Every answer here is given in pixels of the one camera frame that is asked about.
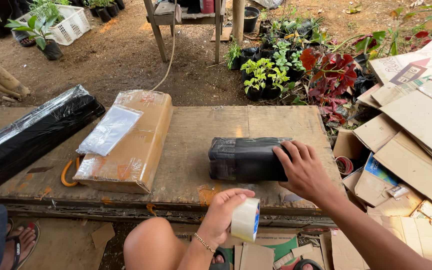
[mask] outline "hand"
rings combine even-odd
[[[254,191],[242,188],[232,188],[216,194],[198,229],[201,239],[212,249],[218,248],[228,237],[234,209],[247,197],[254,196]]]
[[[281,148],[273,147],[287,176],[287,182],[280,181],[280,186],[317,205],[321,200],[338,194],[312,146],[298,141],[283,141],[281,145],[293,161]]]

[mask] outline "wooden table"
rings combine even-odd
[[[32,109],[0,107],[0,128]],[[244,187],[255,191],[261,199],[261,215],[267,219],[262,224],[334,225],[329,218],[318,218],[321,210],[309,201],[282,202],[276,181],[233,183],[211,180],[208,175],[208,150],[214,137],[287,137],[314,146],[333,185],[345,193],[316,106],[175,107],[150,194],[113,193],[85,185],[63,186],[60,180],[63,167],[76,157],[75,150],[96,122],[0,186],[0,203],[7,205],[13,214],[135,220],[153,216],[148,211],[152,209],[158,216],[173,221],[198,223],[207,210],[205,200],[211,200],[221,190]],[[41,167],[52,168],[27,173]],[[66,178],[74,174],[73,165]]]
[[[153,28],[154,38],[156,39],[156,44],[159,48],[159,53],[161,54],[161,59],[164,62],[169,60],[164,46],[163,37],[161,36],[161,31],[159,26],[171,26],[171,35],[174,36],[174,4],[163,2],[163,3],[152,3],[151,0],[143,0],[146,6],[147,21],[151,24]],[[176,22],[176,24],[181,25],[214,25],[216,27],[216,39],[214,48],[214,64],[219,64],[219,46],[221,34],[223,31],[223,21],[224,14],[226,11],[226,0],[214,0],[215,13],[196,13],[188,14],[188,8],[182,8],[181,23]]]

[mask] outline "cable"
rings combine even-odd
[[[174,56],[174,44],[176,43],[176,8],[177,8],[178,0],[174,0],[174,16],[173,16],[173,51],[171,52],[171,60],[169,60],[169,66],[167,67],[166,75],[164,78],[153,88],[151,91],[156,90],[163,82],[166,80],[166,77],[170,73],[171,64],[173,63]]]

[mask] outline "gold bracelet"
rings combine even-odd
[[[198,238],[199,242],[201,242],[201,244],[203,244],[207,249],[211,250],[211,252],[213,252],[213,253],[216,253],[216,250],[210,248],[209,245],[205,241],[203,241],[197,233],[194,233],[194,236],[196,236],[196,238]]]

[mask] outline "red can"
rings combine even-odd
[[[199,0],[199,6],[201,7],[201,13],[209,14],[215,12],[214,0]]]

